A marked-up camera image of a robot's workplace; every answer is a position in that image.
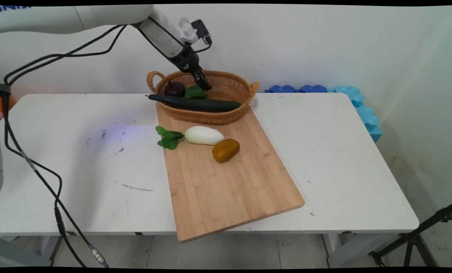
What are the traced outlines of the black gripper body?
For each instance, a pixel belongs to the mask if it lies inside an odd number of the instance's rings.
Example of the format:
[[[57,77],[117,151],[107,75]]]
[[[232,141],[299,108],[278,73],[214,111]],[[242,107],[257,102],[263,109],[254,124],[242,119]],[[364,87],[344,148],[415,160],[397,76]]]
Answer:
[[[170,58],[170,62],[184,73],[194,74],[200,70],[199,56],[188,42],[185,43],[181,52]]]

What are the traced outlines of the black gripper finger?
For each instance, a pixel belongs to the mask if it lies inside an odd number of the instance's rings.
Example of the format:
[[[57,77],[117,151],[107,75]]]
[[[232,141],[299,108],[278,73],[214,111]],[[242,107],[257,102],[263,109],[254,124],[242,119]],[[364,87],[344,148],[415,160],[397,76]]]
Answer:
[[[195,70],[193,72],[193,77],[196,82],[196,84],[203,90],[208,91],[208,81],[206,77],[204,76],[204,73],[202,70]]]
[[[212,89],[212,86],[209,84],[205,74],[203,73],[203,69],[200,65],[197,66],[197,85],[203,91],[209,91]]]

